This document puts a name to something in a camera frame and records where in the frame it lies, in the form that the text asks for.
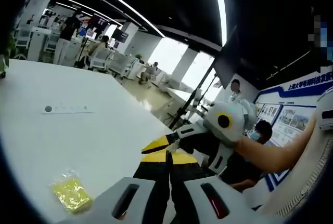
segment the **floor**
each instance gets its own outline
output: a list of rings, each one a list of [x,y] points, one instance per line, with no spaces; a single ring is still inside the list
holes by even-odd
[[[140,85],[137,77],[135,80],[124,79],[119,82],[147,111],[153,113],[161,122],[167,125],[172,120],[171,117],[163,111],[155,112],[171,98],[168,94],[160,91],[157,86],[153,84],[148,88],[147,85]]]

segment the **television screen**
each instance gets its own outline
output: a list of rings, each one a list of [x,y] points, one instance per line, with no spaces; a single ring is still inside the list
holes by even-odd
[[[119,29],[116,29],[114,32],[113,32],[113,35],[112,35],[112,38],[115,38],[116,41],[119,41],[119,42],[122,42],[122,43],[125,43],[127,37],[129,35]]]

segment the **office room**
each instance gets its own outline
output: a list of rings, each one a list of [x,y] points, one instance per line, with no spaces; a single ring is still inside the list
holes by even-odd
[[[5,218],[275,224],[329,213],[322,0],[2,2]]]

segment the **white table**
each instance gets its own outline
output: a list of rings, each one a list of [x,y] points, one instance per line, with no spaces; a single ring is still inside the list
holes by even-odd
[[[47,105],[93,113],[41,114]],[[49,184],[74,169],[93,198],[132,176],[141,149],[171,131],[112,76],[11,60],[0,81],[2,147],[22,192],[46,220],[67,218]]]
[[[187,93],[186,91],[176,90],[176,89],[172,89],[172,88],[168,88],[167,92],[170,94],[171,97],[175,98],[177,101],[184,102],[184,103],[191,96],[191,93]]]

